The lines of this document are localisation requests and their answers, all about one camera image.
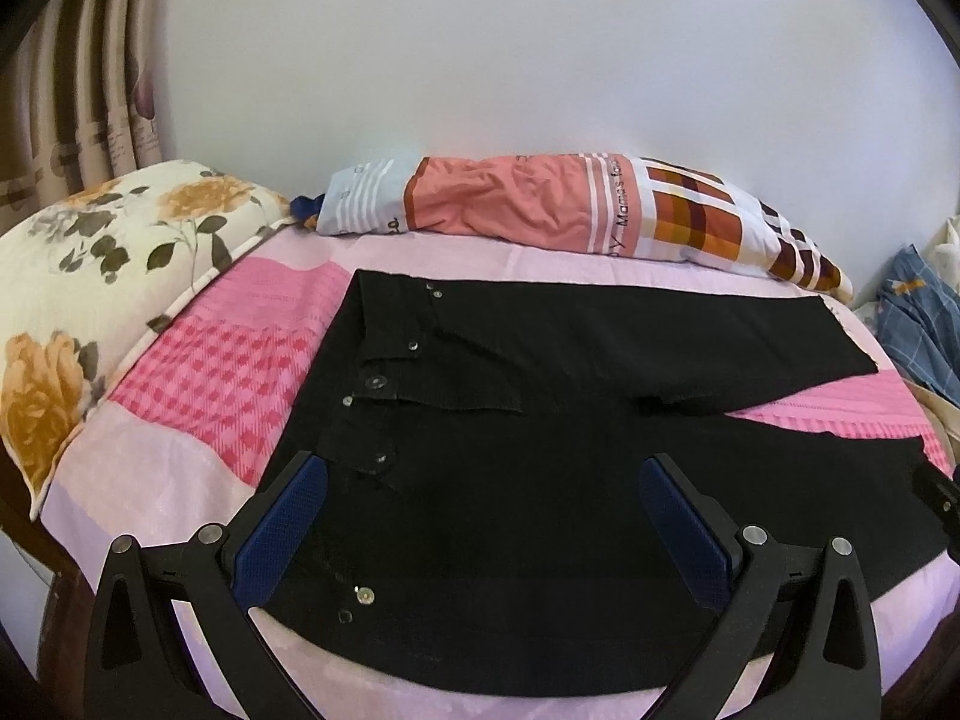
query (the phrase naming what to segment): black trousers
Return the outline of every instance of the black trousers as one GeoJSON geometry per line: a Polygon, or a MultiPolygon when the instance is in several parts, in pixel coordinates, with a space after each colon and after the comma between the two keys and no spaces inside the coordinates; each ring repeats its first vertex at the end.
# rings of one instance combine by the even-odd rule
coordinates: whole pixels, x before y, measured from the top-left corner
{"type": "Polygon", "coordinates": [[[779,541],[846,536],[872,597],[944,548],[909,491],[920,439],[723,415],[873,370],[819,298],[358,271],[261,483],[300,449],[328,461],[328,501],[267,610],[436,688],[664,685],[712,614],[640,507],[651,454],[779,541]]]}

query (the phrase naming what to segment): bed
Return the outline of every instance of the bed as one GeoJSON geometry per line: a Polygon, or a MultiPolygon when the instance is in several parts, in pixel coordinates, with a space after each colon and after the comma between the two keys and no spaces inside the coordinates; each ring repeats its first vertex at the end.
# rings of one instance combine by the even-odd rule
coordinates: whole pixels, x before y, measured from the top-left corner
{"type": "MultiPolygon", "coordinates": [[[[91,584],[117,533],[131,533],[143,544],[182,541],[203,523],[228,521],[239,509],[253,492],[312,351],[358,268],[438,279],[626,284],[783,299],[803,294],[772,279],[687,264],[614,260],[429,233],[350,240],[285,230],[175,320],[65,453],[41,521],[91,584]],[[110,480],[107,487],[104,479],[110,480]]],[[[875,340],[848,309],[824,300],[880,370],[739,416],[845,437],[923,436],[930,461],[949,470],[930,423],[875,340]]],[[[956,606],[958,591],[960,569],[943,555],[875,602],[885,689],[923,651],[956,606]]],[[[238,712],[196,623],[187,608],[181,613],[211,695],[238,712]]],[[[528,717],[546,707],[555,717],[640,716],[655,697],[648,691],[539,702],[442,693],[326,654],[260,610],[253,618],[301,689],[330,717],[347,716],[357,707],[364,708],[361,714],[397,718],[528,717]]],[[[749,701],[763,666],[756,662],[748,670],[729,710],[749,701]]]]}

